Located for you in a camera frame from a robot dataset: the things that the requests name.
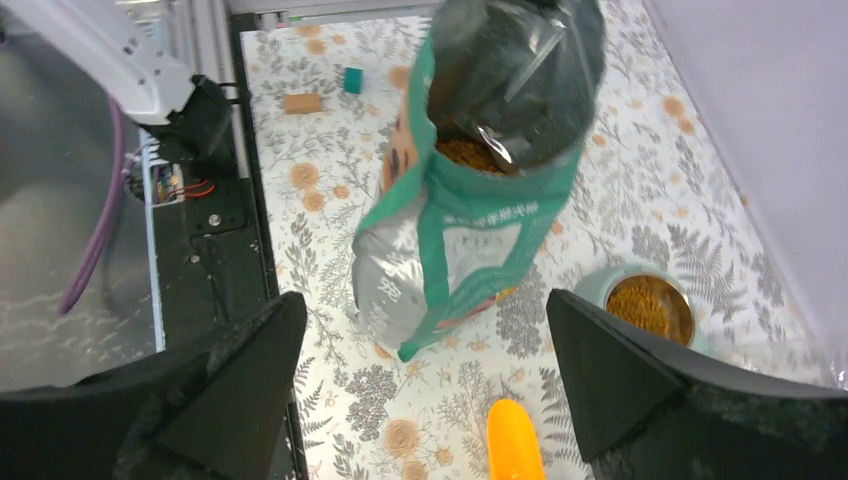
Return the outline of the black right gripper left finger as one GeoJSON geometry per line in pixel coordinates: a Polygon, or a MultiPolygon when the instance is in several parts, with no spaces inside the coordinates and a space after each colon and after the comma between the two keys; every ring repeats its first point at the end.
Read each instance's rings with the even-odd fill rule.
{"type": "Polygon", "coordinates": [[[75,384],[1,396],[5,479],[264,479],[307,326],[296,292],[75,384]]]}

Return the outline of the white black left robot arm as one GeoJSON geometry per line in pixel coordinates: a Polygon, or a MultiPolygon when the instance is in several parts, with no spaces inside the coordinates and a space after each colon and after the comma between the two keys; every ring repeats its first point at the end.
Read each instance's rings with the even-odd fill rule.
{"type": "Polygon", "coordinates": [[[213,80],[171,56],[112,1],[3,7],[95,80],[171,163],[229,163],[232,109],[213,80]]]}

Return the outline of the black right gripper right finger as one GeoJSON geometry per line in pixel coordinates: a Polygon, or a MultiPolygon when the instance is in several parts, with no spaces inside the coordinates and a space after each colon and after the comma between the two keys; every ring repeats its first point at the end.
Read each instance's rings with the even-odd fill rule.
{"type": "Polygon", "coordinates": [[[581,458],[598,479],[843,479],[845,392],[755,373],[567,290],[547,318],[581,458]]]}

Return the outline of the yellow plastic scoop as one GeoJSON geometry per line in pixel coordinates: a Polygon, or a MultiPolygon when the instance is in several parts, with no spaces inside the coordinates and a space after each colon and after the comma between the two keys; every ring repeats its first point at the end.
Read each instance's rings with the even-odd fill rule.
{"type": "Polygon", "coordinates": [[[491,480],[545,480],[534,425],[527,411],[508,398],[497,400],[487,417],[491,480]]]}

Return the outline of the teal pet food bag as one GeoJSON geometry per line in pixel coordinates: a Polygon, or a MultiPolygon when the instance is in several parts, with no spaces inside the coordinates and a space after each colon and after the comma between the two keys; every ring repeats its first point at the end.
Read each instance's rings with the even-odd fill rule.
{"type": "Polygon", "coordinates": [[[567,203],[605,71],[596,1],[446,1],[352,243],[353,318],[401,361],[517,287],[567,203]]]}

